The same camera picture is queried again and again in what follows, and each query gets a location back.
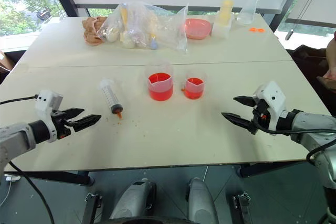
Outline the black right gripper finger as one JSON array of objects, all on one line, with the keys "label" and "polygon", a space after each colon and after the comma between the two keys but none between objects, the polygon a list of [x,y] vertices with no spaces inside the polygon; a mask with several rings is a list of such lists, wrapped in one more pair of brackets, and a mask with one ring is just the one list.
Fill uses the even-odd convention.
[{"label": "black right gripper finger", "polygon": [[257,105],[256,101],[254,100],[253,97],[248,97],[248,96],[244,96],[244,95],[240,95],[237,97],[234,97],[233,100],[245,105],[245,106],[249,106],[249,107],[255,107]]},{"label": "black right gripper finger", "polygon": [[252,121],[241,118],[241,116],[233,113],[222,112],[222,116],[230,121],[232,124],[235,124],[241,128],[246,129],[250,133],[256,133],[257,127]]}]

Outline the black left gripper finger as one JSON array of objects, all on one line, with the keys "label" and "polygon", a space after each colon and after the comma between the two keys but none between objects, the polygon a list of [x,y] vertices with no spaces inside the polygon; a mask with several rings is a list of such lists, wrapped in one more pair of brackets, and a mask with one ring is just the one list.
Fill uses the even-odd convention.
[{"label": "black left gripper finger", "polygon": [[73,128],[75,132],[79,132],[83,129],[86,129],[90,126],[95,125],[100,119],[101,119],[101,115],[97,115],[97,114],[88,115],[80,120],[72,121],[71,127]]},{"label": "black left gripper finger", "polygon": [[64,110],[64,113],[65,113],[64,118],[66,120],[73,119],[73,118],[77,117],[79,114],[81,114],[83,111],[84,111],[84,109],[81,109],[81,108],[66,109],[66,110]]}]

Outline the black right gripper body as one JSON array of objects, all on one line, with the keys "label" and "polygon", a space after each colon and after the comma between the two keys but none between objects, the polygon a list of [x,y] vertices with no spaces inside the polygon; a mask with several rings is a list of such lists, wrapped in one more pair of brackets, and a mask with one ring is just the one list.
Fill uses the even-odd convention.
[{"label": "black right gripper body", "polygon": [[256,102],[253,98],[249,98],[249,106],[253,107],[253,119],[251,120],[250,133],[255,135],[258,130],[263,132],[269,131],[270,112],[269,105],[264,99]]}]

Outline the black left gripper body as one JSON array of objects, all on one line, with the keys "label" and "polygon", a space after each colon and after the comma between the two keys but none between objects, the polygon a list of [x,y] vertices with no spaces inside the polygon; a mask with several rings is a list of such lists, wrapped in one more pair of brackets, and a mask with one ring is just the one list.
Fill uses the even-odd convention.
[{"label": "black left gripper body", "polygon": [[58,140],[71,134],[71,130],[66,127],[67,120],[70,119],[69,111],[52,111],[51,119],[56,128]]}]

